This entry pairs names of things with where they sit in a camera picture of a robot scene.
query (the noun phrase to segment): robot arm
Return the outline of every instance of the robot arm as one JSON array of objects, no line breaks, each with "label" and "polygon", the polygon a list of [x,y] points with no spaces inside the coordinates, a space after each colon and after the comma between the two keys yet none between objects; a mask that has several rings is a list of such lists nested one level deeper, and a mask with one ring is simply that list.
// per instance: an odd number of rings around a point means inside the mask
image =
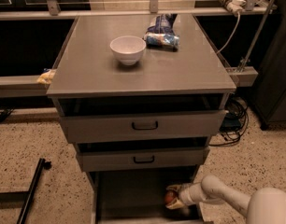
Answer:
[{"label": "robot arm", "polygon": [[286,224],[286,193],[279,189],[259,189],[248,196],[226,186],[218,177],[207,175],[200,183],[169,186],[167,190],[177,193],[166,205],[169,209],[225,201],[246,218],[247,224]]}]

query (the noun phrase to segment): drawer handle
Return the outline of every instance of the drawer handle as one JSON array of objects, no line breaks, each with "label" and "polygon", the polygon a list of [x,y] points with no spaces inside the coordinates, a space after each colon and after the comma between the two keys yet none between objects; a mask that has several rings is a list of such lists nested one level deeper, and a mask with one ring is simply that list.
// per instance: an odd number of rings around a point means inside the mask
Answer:
[{"label": "drawer handle", "polygon": [[158,121],[155,122],[132,122],[132,128],[136,131],[151,131],[159,127]]},{"label": "drawer handle", "polygon": [[154,155],[152,155],[149,160],[147,160],[147,159],[139,160],[136,157],[133,157],[133,160],[134,160],[134,163],[136,163],[136,164],[152,163],[152,162],[154,162]]}]

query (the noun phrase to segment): desk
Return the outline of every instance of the desk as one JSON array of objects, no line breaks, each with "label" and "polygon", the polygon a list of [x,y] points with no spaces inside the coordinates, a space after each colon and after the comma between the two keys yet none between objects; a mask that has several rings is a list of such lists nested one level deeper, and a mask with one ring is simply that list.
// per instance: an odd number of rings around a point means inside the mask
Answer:
[{"label": "desk", "polygon": [[110,41],[142,37],[153,17],[79,18],[48,90],[92,181],[94,222],[192,223],[190,208],[165,210],[164,187],[193,181],[236,90],[189,14],[174,24],[178,51],[146,49],[132,67],[117,62]]}]

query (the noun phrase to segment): open drawer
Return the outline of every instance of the open drawer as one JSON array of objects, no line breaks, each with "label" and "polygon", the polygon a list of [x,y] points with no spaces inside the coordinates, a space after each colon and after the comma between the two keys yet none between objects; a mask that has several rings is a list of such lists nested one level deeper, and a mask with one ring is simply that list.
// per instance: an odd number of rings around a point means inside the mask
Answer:
[{"label": "open drawer", "polygon": [[62,117],[69,143],[203,137],[218,132],[226,111]]},{"label": "open drawer", "polygon": [[166,187],[192,182],[196,169],[192,166],[98,172],[92,223],[204,223],[196,206],[176,210],[164,206]]},{"label": "open drawer", "polygon": [[209,148],[207,139],[181,138],[79,144],[83,172],[201,165]]}]

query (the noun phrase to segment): speckled floor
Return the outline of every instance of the speckled floor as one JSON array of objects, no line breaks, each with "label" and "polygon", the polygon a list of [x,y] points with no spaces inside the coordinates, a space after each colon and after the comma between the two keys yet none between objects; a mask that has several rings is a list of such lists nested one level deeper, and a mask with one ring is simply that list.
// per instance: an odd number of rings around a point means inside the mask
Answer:
[{"label": "speckled floor", "polygon": [[[230,187],[252,194],[262,187],[286,191],[286,125],[261,131],[249,110],[250,123],[234,147],[212,147],[195,181],[218,176]],[[212,144],[219,142],[214,137]],[[28,190],[39,158],[51,161],[36,190],[27,223],[90,223],[93,190],[67,144],[55,109],[15,110],[0,124],[0,192]],[[16,223],[20,208],[0,204],[0,223]],[[201,205],[204,220],[244,223],[228,204]]]}]

